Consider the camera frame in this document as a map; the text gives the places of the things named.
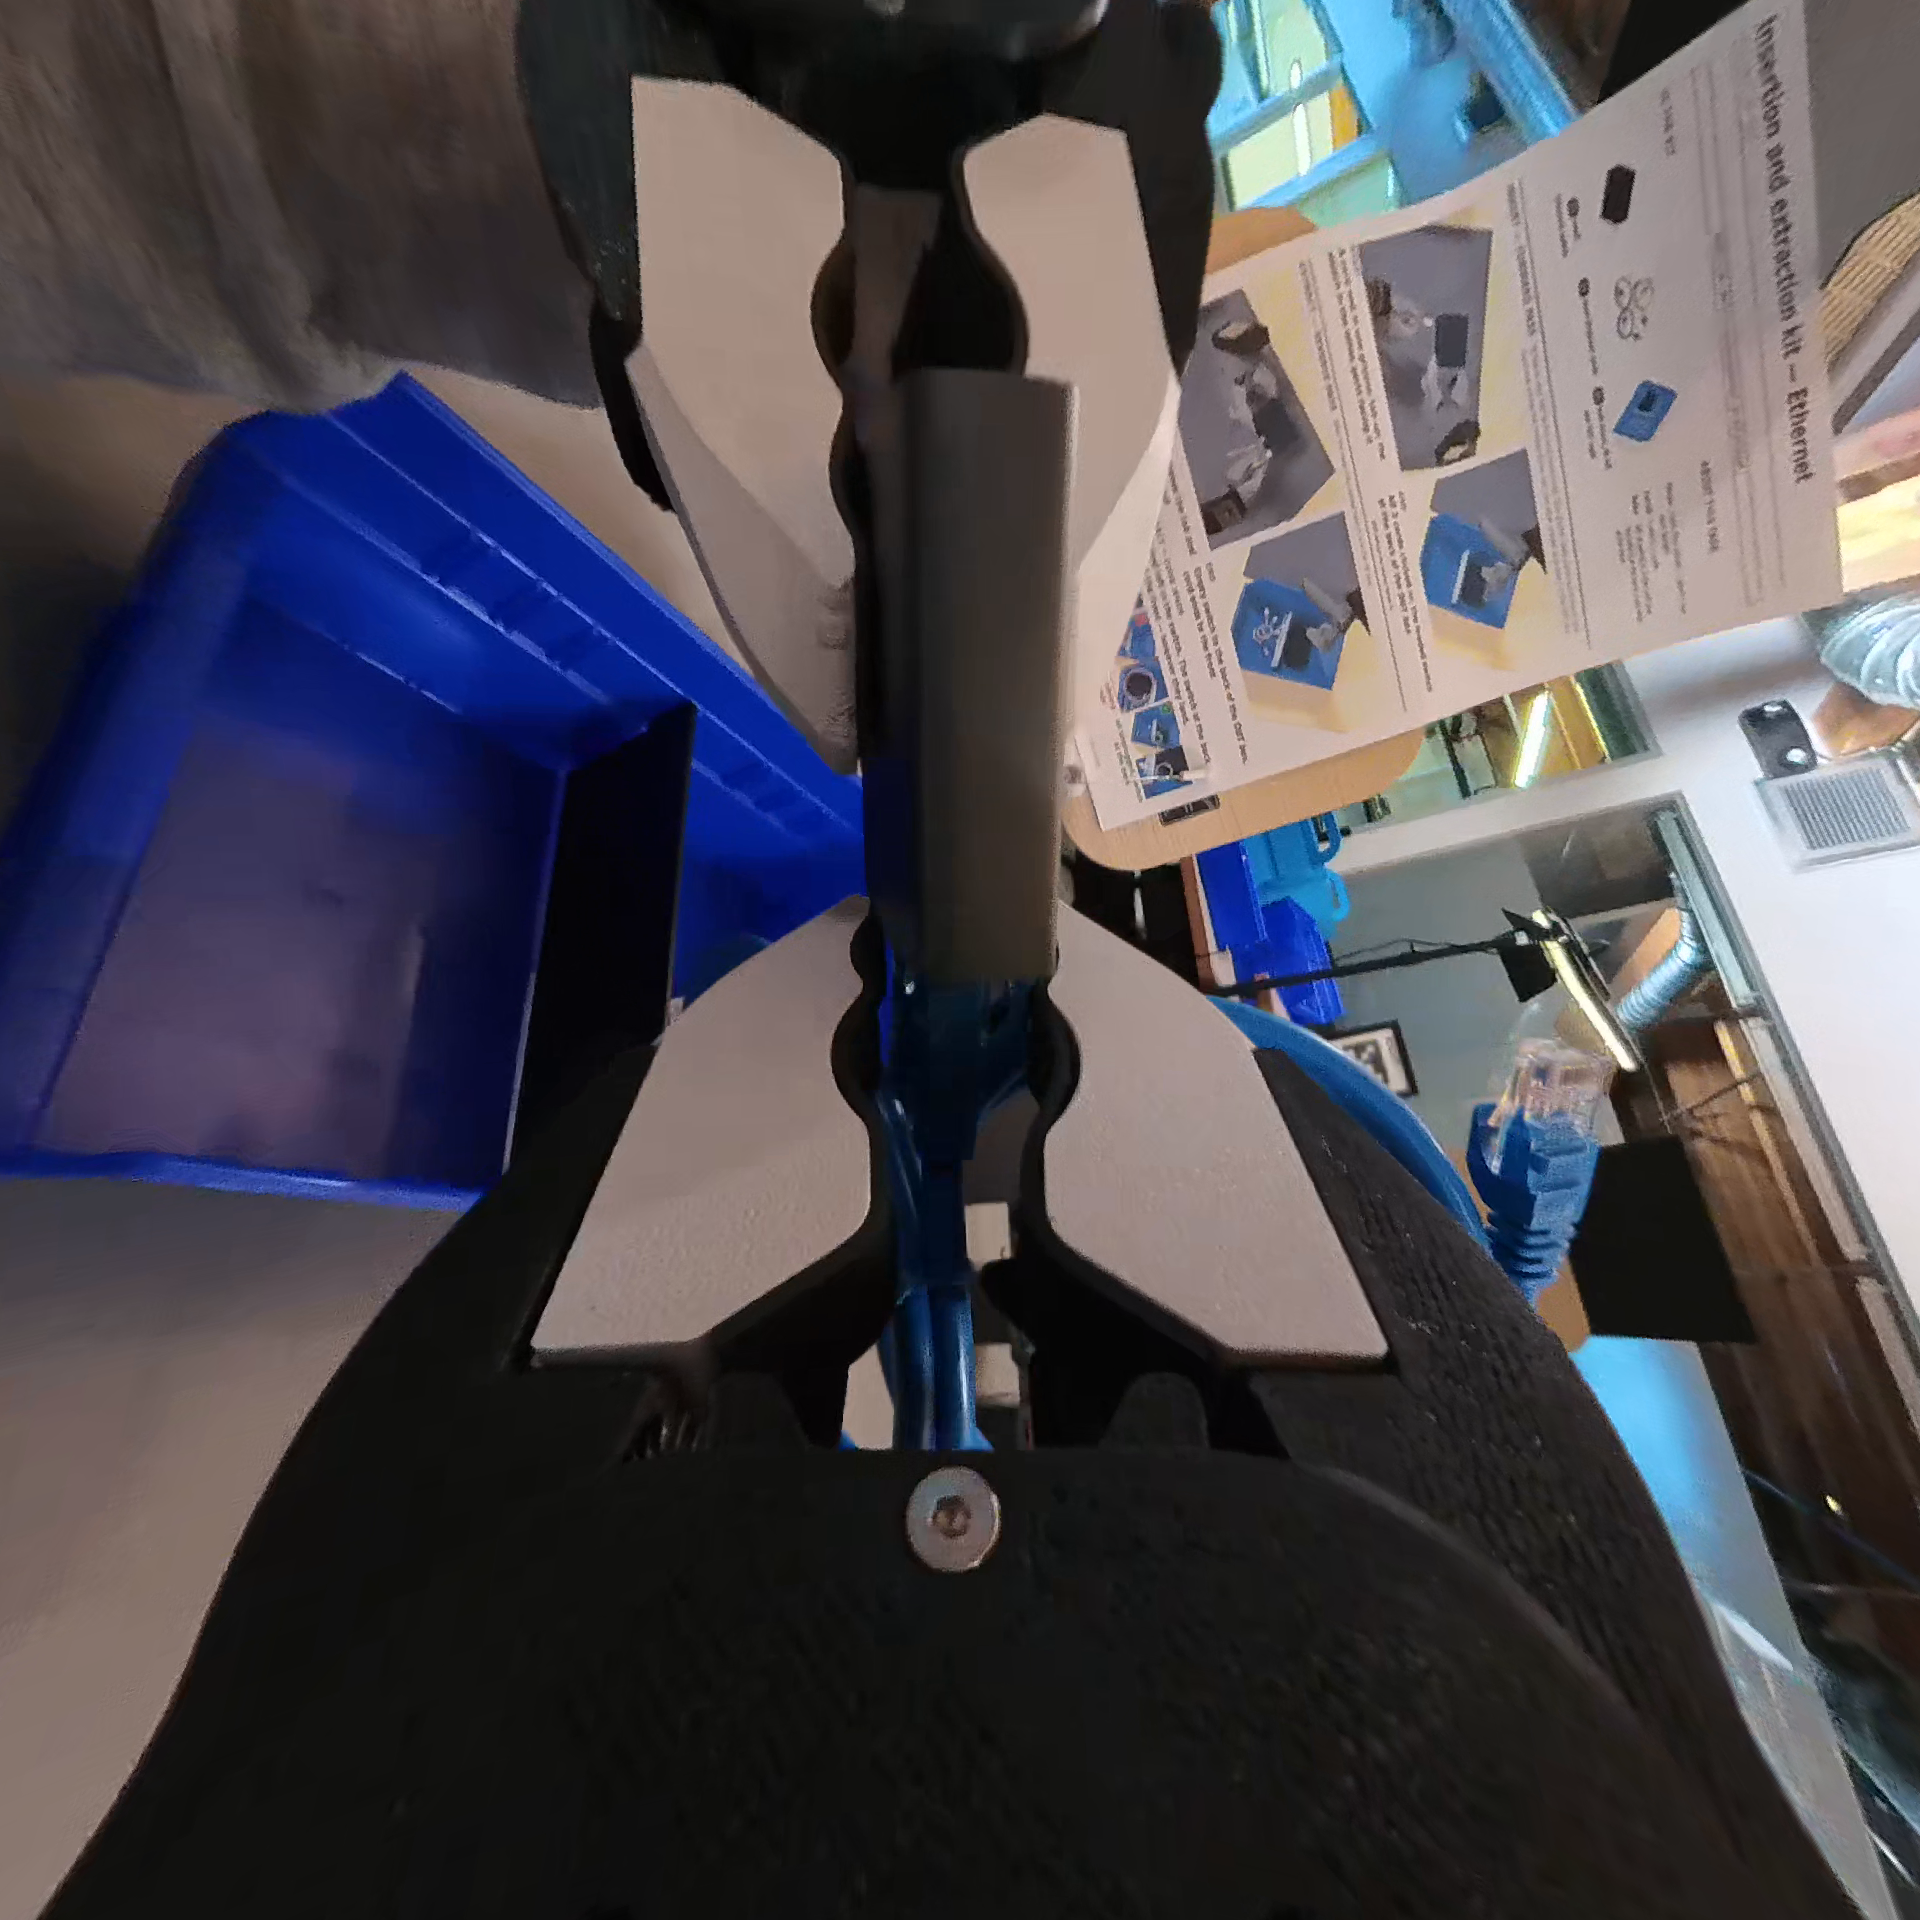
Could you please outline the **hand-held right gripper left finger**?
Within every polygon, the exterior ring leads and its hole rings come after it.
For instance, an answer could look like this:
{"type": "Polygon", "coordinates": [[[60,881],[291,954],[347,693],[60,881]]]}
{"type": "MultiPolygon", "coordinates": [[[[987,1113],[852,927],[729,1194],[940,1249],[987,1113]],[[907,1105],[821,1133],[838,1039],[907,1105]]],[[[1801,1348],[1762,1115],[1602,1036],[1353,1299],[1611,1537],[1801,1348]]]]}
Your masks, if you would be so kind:
{"type": "Polygon", "coordinates": [[[649,1359],[702,1374],[722,1325],[837,1255],[866,1226],[874,1157],[833,1075],[857,1007],[851,897],[722,973],[665,1029],[586,1206],[532,1356],[649,1359]]]}

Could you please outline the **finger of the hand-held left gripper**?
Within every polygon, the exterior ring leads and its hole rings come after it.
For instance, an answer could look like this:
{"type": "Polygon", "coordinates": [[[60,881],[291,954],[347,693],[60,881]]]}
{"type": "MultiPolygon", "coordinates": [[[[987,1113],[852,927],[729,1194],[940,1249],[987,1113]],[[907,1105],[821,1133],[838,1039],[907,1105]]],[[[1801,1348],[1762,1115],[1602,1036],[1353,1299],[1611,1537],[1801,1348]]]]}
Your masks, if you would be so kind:
{"type": "Polygon", "coordinates": [[[633,78],[641,343],[626,375],[729,644],[837,774],[857,769],[843,394],[817,339],[835,156],[745,93],[633,78]]]}
{"type": "Polygon", "coordinates": [[[1115,644],[1178,369],[1124,133],[1036,116],[900,193],[900,643],[1115,644]]]}

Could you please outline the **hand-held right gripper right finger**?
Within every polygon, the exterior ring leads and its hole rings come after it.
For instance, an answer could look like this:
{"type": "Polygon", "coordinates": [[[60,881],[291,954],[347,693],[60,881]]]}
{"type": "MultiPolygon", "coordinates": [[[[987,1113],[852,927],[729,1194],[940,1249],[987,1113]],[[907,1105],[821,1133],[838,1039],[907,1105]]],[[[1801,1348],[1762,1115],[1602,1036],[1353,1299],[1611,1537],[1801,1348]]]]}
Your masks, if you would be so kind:
{"type": "Polygon", "coordinates": [[[1391,1351],[1257,1050],[1202,995],[1062,906],[1030,1004],[1036,1115],[987,1293],[1023,1345],[1039,1450],[1127,1402],[1170,1442],[1282,1450],[1284,1385],[1373,1382],[1391,1351]]]}

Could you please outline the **black ethernet adapter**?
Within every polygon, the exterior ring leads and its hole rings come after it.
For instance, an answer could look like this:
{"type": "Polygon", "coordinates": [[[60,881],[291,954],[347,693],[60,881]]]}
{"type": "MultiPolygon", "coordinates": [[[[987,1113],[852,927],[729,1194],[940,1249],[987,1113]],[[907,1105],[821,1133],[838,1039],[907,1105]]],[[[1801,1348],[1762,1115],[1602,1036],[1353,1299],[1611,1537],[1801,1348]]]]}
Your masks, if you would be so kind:
{"type": "Polygon", "coordinates": [[[1057,967],[1073,433],[1066,385],[925,369],[869,451],[869,885],[935,990],[1057,967]]]}

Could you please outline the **blue storage bin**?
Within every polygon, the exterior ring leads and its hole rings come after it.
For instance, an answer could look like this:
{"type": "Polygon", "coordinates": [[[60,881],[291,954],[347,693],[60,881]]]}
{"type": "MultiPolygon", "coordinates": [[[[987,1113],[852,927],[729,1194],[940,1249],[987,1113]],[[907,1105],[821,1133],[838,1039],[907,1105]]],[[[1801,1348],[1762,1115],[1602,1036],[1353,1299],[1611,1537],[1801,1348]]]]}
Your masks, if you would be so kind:
{"type": "Polygon", "coordinates": [[[5,831],[5,1175],[457,1210],[566,774],[697,713],[673,993],[860,892],[860,788],[409,375],[181,470],[5,831]]]}

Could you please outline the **printed marker tag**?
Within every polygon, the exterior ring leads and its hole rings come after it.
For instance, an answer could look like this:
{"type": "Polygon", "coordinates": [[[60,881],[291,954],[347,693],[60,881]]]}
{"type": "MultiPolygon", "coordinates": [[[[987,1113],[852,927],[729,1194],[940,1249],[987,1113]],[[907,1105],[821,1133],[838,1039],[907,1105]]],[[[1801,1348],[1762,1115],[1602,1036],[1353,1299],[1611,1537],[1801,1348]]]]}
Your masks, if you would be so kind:
{"type": "Polygon", "coordinates": [[[1419,1094],[1419,1078],[1399,1020],[1334,1026],[1324,1033],[1324,1039],[1395,1097],[1412,1099],[1419,1094]]]}

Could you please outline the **large grid window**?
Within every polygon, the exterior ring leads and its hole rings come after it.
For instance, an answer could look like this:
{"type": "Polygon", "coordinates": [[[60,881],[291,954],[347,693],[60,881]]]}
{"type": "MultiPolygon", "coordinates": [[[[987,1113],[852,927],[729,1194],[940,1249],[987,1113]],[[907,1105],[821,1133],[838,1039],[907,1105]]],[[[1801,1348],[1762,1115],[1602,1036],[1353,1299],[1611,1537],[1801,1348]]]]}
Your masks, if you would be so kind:
{"type": "Polygon", "coordinates": [[[1331,227],[1439,197],[1567,129],[1598,79],[1575,5],[1226,3],[1215,211],[1331,227]]]}

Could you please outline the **small blue bin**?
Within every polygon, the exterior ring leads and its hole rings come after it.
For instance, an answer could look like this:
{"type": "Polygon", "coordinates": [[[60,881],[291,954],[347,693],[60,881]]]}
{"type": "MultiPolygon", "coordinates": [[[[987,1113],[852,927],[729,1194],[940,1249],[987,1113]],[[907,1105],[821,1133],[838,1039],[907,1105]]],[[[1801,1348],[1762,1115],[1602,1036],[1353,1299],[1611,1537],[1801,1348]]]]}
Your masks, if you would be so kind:
{"type": "Polygon", "coordinates": [[[1297,1025],[1333,1029],[1347,1017],[1331,970],[1329,934],[1351,911],[1334,869],[1341,847],[1337,818],[1311,815],[1195,858],[1198,892],[1212,927],[1212,954],[1227,978],[1314,978],[1277,987],[1297,1025]]]}

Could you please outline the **black plastic bin divider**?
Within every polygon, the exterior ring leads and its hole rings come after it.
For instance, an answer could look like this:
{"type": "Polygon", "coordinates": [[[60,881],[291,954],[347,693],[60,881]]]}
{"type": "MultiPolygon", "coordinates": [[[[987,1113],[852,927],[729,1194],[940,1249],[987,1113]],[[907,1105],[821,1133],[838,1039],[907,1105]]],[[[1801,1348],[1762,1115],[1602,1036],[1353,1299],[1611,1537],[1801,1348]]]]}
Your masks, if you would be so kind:
{"type": "Polygon", "coordinates": [[[619,1055],[651,1046],[673,993],[697,710],[661,710],[562,786],[507,1169],[619,1055]]]}

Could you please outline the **black light stand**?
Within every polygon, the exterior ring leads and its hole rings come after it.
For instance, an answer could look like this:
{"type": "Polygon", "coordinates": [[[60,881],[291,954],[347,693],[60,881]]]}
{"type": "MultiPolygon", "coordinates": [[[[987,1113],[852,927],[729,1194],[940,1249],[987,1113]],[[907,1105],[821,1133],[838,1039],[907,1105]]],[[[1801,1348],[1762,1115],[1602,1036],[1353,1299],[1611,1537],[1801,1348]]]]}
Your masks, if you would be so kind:
{"type": "Polygon", "coordinates": [[[1300,990],[1347,978],[1377,977],[1444,964],[1465,957],[1494,957],[1518,1002],[1534,1002],[1558,987],[1594,1030],[1601,1051],[1619,1071],[1643,1071],[1643,1050],[1607,998],[1604,980],[1583,937],[1558,914],[1538,910],[1529,917],[1503,914],[1503,930],[1465,945],[1412,945],[1369,957],[1325,962],[1292,973],[1251,977],[1234,983],[1207,983],[1202,995],[1222,1002],[1253,1002],[1261,993],[1300,990]]]}

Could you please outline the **printed instruction sheet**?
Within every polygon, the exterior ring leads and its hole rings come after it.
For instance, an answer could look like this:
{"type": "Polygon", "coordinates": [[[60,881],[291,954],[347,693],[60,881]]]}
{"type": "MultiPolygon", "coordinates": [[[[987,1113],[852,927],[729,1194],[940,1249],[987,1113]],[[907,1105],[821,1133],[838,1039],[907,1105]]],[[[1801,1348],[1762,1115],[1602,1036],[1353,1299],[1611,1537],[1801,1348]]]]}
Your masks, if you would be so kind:
{"type": "Polygon", "coordinates": [[[1212,276],[1101,830],[1841,587],[1804,5],[1212,276]]]}

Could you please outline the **black wall panel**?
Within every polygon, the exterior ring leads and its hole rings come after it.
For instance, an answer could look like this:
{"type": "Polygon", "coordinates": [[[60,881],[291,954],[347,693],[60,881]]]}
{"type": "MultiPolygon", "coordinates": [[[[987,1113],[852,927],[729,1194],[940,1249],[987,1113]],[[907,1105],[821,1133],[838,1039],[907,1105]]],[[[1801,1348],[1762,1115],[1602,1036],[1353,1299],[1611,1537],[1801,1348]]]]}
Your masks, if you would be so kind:
{"type": "Polygon", "coordinates": [[[1757,1342],[1737,1274],[1678,1139],[1601,1148],[1567,1260],[1596,1337],[1757,1342]]]}

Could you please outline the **white wall air vent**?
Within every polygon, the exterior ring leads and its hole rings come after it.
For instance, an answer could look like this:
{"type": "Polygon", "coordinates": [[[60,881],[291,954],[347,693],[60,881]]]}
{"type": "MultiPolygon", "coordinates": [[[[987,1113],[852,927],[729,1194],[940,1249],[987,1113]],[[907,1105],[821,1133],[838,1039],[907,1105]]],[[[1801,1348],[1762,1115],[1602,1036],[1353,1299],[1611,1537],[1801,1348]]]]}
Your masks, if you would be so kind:
{"type": "Polygon", "coordinates": [[[1907,751],[1866,751],[1767,778],[1757,798],[1796,874],[1918,847],[1918,780],[1907,751]]]}

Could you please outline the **silver ribbed air duct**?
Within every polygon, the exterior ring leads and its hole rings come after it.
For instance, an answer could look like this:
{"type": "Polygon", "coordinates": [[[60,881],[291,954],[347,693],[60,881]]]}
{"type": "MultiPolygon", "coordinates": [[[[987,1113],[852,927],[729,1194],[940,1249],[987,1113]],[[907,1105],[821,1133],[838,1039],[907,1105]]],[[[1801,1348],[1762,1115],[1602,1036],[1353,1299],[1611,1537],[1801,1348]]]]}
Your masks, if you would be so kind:
{"type": "Polygon", "coordinates": [[[1826,673],[1874,706],[1918,710],[1918,581],[1804,615],[1826,673]]]}

